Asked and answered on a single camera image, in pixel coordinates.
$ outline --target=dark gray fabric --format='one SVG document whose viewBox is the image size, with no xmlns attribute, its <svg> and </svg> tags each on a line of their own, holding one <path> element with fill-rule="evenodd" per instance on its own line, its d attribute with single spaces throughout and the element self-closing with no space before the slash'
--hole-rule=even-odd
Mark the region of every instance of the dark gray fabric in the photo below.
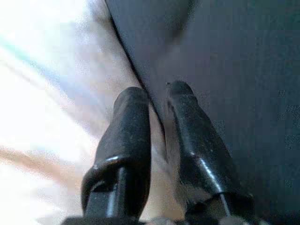
<svg viewBox="0 0 300 225">
<path fill-rule="evenodd" d="M 186 81 L 226 143 L 260 216 L 299 212 L 300 1 L 107 0 L 161 118 Z"/>
</svg>

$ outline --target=white surface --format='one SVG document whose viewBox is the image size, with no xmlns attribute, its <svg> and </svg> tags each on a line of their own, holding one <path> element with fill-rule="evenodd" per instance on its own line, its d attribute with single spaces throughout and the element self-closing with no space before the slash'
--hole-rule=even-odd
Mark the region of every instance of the white surface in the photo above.
<svg viewBox="0 0 300 225">
<path fill-rule="evenodd" d="M 2 1 L 0 27 L 0 224 L 58 225 L 81 215 L 81 180 L 113 102 L 139 83 L 103 0 Z M 150 118 L 151 189 L 142 219 L 180 218 L 152 108 Z"/>
</svg>

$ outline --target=dark fabric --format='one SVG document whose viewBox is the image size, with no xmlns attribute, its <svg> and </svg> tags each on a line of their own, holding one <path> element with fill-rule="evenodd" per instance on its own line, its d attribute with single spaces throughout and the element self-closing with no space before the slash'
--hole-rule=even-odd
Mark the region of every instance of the dark fabric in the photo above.
<svg viewBox="0 0 300 225">
<path fill-rule="evenodd" d="M 259 216 L 299 212 L 300 1 L 107 0 L 161 118 L 186 81 L 255 197 Z"/>
</svg>

